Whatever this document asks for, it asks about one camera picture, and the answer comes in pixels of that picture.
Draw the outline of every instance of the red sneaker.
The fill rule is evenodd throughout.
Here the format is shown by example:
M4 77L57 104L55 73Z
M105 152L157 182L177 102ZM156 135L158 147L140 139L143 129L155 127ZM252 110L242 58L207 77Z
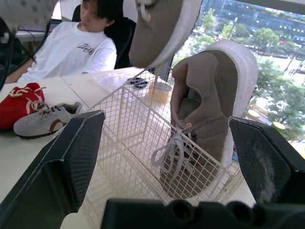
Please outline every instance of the red sneaker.
M15 87L0 103L0 130L10 129L19 119L40 107L34 101L44 102L42 88L38 83L29 83L24 88Z

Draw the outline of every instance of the young man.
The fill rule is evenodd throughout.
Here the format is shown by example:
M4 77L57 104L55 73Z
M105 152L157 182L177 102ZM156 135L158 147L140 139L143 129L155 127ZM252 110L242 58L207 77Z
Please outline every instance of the young man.
M104 29L120 11L122 0L83 0L81 22L58 25L36 52L36 62L27 61L6 83L113 70L116 48Z

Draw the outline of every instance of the white wire rack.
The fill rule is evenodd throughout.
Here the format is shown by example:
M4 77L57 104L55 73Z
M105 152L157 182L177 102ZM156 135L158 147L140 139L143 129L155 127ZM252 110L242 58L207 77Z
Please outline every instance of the white wire rack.
M139 90L127 82L91 109L105 110L107 115L96 168L82 206L92 229L100 228L109 198L160 199L164 203L184 198L193 205L200 201L226 203L243 180L237 162L232 160L224 168L185 135L184 147L191 152L190 159L205 161L204 166L193 167L194 174L203 174L204 179L185 169L178 181L170 183L166 173L151 165L152 153L167 144L175 132L170 123L174 80L171 70L167 82L155 76L159 73L160 68L155 74L141 72L135 77L149 82L147 88ZM207 165L213 170L206 170Z

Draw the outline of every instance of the white shoe sole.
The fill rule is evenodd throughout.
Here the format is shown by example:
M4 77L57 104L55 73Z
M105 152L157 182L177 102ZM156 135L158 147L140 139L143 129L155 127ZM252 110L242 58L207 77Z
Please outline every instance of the white shoe sole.
M167 45L159 56L147 68L160 66L181 48L191 35L197 22L203 0L183 0L179 20Z

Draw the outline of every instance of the computer monitor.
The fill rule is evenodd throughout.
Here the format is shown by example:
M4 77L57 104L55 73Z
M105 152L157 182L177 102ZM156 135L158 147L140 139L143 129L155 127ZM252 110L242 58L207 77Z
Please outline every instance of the computer monitor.
M61 21L61 1L57 1L54 11L53 11L53 15L52 15L52 20L55 21Z

